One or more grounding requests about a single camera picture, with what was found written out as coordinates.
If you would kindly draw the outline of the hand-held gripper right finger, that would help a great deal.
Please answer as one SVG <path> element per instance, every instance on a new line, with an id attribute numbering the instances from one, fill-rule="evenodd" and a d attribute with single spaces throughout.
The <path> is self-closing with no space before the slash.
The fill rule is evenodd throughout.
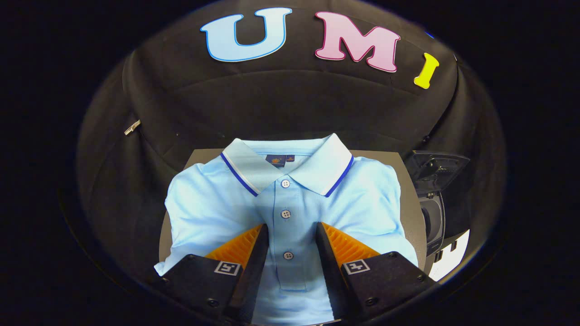
<path id="1" fill-rule="evenodd" d="M 326 223 L 317 224 L 316 244 L 333 316 L 342 323 L 387 317 L 438 285 L 402 254 L 380 254 Z"/>

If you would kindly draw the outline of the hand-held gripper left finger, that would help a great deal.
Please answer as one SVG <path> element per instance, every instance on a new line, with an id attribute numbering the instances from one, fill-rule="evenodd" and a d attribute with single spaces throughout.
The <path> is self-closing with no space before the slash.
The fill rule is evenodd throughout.
<path id="1" fill-rule="evenodd" d="M 187 254 L 157 278 L 157 290 L 219 325 L 248 325 L 268 251 L 267 225 L 257 225 L 205 257 Z"/>

